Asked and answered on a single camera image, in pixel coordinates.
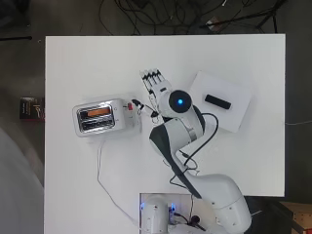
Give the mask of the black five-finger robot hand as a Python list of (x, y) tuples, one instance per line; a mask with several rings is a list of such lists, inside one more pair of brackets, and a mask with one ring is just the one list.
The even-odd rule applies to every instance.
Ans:
[(132, 103), (137, 107), (138, 112), (145, 113), (151, 118), (167, 117), (170, 109), (169, 98), (173, 91), (169, 81), (164, 78), (159, 69), (143, 70), (139, 76), (148, 92), (150, 105), (133, 98)]

